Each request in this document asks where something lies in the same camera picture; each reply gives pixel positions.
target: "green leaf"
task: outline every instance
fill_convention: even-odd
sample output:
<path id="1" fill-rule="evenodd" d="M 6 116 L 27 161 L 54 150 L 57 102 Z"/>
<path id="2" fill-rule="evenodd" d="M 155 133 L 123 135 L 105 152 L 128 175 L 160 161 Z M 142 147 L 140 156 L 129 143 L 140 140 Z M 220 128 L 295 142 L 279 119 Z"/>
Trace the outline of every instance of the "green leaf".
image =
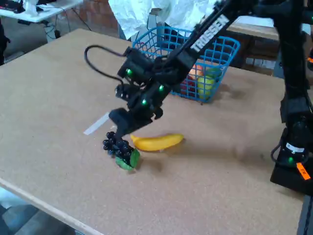
<path id="1" fill-rule="evenodd" d="M 213 79 L 217 79 L 222 75 L 223 71 L 220 68 L 207 68 L 205 70 L 205 76 Z"/>
<path id="2" fill-rule="evenodd" d="M 130 165 L 127 165 L 122 159 L 119 157 L 115 157 L 115 162 L 118 164 L 122 169 L 124 170 L 133 170 L 133 168 Z"/>
<path id="3" fill-rule="evenodd" d="M 132 154 L 131 154 L 131 166 L 135 168 L 139 162 L 140 159 L 140 153 L 138 152 L 137 149 L 134 149 Z"/>

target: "white plastic bag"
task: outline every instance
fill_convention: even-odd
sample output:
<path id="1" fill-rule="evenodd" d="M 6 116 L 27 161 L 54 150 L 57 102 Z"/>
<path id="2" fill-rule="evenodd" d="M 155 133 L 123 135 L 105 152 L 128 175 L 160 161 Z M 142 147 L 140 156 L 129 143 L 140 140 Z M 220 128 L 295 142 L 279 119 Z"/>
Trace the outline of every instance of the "white plastic bag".
<path id="1" fill-rule="evenodd" d="M 36 10 L 37 3 L 38 0 L 24 0 L 23 7 L 25 9 L 25 13 L 31 16 L 37 16 L 38 15 L 38 12 Z"/>
<path id="2" fill-rule="evenodd" d="M 146 27 L 152 0 L 109 0 L 109 5 L 122 30 L 129 39 Z"/>

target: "red apple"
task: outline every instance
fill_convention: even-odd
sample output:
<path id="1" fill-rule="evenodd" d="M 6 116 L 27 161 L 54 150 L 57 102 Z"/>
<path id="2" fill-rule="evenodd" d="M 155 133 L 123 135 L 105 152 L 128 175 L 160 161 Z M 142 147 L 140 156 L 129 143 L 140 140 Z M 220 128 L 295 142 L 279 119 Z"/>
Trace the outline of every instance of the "red apple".
<path id="1" fill-rule="evenodd" d="M 191 97 L 196 97 L 196 81 L 193 80 L 190 76 L 188 76 L 180 84 L 180 93 L 191 96 Z"/>

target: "wire basket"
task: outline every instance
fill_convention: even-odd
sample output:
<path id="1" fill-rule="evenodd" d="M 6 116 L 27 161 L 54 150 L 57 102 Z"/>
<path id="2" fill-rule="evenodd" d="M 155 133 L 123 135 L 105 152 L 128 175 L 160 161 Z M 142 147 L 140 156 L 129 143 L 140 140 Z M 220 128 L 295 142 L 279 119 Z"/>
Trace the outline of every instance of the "wire basket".
<path id="1" fill-rule="evenodd" d="M 134 41 L 133 47 L 147 57 L 155 59 L 187 41 L 191 31 L 158 26 L 150 29 Z M 208 102 L 214 96 L 225 72 L 236 55 L 240 43 L 232 38 L 220 36 L 200 56 L 188 76 L 180 85 L 180 92 L 172 92 L 188 99 Z"/>

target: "white table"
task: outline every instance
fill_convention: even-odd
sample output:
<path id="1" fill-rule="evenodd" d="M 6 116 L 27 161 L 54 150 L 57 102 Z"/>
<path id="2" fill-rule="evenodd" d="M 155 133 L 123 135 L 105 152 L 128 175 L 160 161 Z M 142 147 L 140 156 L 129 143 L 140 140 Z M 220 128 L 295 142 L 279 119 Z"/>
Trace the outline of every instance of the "white table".
<path id="1" fill-rule="evenodd" d="M 22 12 L 20 14 L 15 14 L 12 11 L 6 11 L 0 9 L 0 16 L 11 17 L 17 20 L 28 21 L 32 23 L 39 23 L 43 20 L 51 18 L 55 15 L 62 13 L 68 9 L 71 9 L 75 6 L 78 6 L 83 3 L 84 0 L 57 0 L 56 2 L 48 3 L 47 5 L 39 5 L 43 11 L 39 12 L 37 16 L 31 16 Z M 47 41 L 52 41 L 54 36 L 53 24 L 49 24 L 48 27 L 45 27 L 45 32 L 47 34 Z"/>

